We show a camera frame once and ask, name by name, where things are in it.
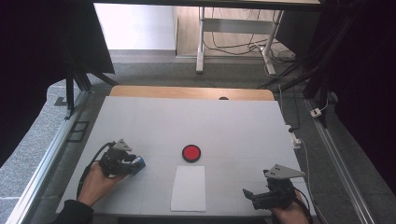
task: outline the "metal frame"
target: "metal frame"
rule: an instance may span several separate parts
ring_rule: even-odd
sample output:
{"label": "metal frame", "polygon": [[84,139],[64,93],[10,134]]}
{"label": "metal frame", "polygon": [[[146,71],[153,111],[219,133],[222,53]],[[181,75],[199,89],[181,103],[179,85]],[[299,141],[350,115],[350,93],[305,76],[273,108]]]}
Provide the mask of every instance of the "metal frame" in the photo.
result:
{"label": "metal frame", "polygon": [[[305,100],[305,105],[308,111],[313,110],[314,108],[309,104],[308,100]],[[364,224],[374,224],[375,220],[369,207],[367,206],[366,201],[364,201],[361,191],[353,180],[349,170],[347,169],[347,165],[344,162],[343,157],[338,151],[337,146],[332,140],[332,136],[329,131],[322,127],[319,120],[314,119],[315,126],[318,129],[318,133],[329,153],[330,158],[332,159],[332,164],[334,165],[335,170],[337,171],[341,182],[344,185],[346,193],[350,197],[350,201],[352,202],[353,207],[356,210],[356,214],[358,215],[361,223]]]}
{"label": "metal frame", "polygon": [[80,113],[83,111],[83,105],[86,104],[88,100],[88,93],[83,91],[79,94],[76,101],[75,113],[70,117],[70,119],[65,119],[55,134],[52,142],[49,144],[49,148],[44,154],[43,159],[38,164],[35,169],[35,173],[27,184],[23,194],[12,210],[8,217],[7,224],[22,223],[26,218],[32,203],[34,202],[35,196],[39,192],[41,185],[45,181],[47,174],[50,172],[50,168],[55,161],[58,153],[64,145],[64,141],[71,130],[74,122],[79,117]]}

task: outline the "white card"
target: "white card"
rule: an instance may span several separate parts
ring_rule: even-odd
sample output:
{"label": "white card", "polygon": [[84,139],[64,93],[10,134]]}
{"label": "white card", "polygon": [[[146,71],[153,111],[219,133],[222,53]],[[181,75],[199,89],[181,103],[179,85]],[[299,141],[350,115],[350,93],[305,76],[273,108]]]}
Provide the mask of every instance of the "white card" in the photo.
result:
{"label": "white card", "polygon": [[206,211],[204,166],[177,167],[172,191],[171,211]]}

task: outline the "hand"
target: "hand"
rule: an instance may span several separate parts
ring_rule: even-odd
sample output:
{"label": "hand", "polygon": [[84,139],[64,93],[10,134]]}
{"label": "hand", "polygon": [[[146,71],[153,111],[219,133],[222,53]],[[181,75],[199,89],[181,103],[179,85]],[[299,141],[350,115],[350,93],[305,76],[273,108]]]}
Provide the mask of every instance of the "hand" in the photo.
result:
{"label": "hand", "polygon": [[[297,198],[302,202],[300,192],[296,190]],[[282,224],[308,224],[308,219],[305,216],[304,210],[300,205],[293,202],[287,209],[272,208],[270,209]]]}
{"label": "hand", "polygon": [[107,195],[124,177],[125,175],[116,175],[114,177],[104,176],[102,167],[100,167],[98,162],[95,162],[84,180],[78,201],[88,206],[93,206],[97,201]]}

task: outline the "white cable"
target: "white cable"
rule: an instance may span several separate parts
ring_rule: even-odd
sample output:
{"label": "white cable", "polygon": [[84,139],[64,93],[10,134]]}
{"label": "white cable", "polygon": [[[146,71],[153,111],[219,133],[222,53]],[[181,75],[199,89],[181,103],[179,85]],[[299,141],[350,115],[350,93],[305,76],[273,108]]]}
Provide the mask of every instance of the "white cable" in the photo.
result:
{"label": "white cable", "polygon": [[311,199],[312,199],[312,205],[315,206],[315,207],[317,208],[317,210],[318,210],[320,216],[324,219],[324,222],[325,222],[326,224],[329,224],[329,222],[327,222],[326,218],[325,218],[325,217],[323,216],[323,214],[321,213],[319,207],[316,206],[315,203],[314,203],[315,199],[314,199],[314,196],[312,195],[312,192],[311,192],[311,182],[310,182],[310,179],[309,179],[308,151],[306,150],[306,145],[305,145],[304,140],[301,139],[301,138],[300,138],[300,140],[301,140],[301,142],[303,143],[304,149],[305,149],[306,172],[307,172],[307,174],[306,174],[306,179],[307,179],[307,181],[308,181],[308,183],[306,183],[306,185],[308,186],[308,193],[309,193],[309,196],[310,196]]}
{"label": "white cable", "polygon": [[320,109],[320,111],[326,109],[326,107],[327,107],[328,104],[329,104],[329,99],[326,99],[326,105],[325,105],[322,109]]}

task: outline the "red circle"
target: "red circle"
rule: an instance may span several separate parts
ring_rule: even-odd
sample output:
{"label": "red circle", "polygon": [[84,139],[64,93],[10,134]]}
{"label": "red circle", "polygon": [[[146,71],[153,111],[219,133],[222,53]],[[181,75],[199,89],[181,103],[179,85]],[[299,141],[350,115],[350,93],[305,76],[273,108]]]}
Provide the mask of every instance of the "red circle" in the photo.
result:
{"label": "red circle", "polygon": [[195,145],[188,145],[183,149],[183,158],[188,162],[198,161],[201,157],[201,149]]}

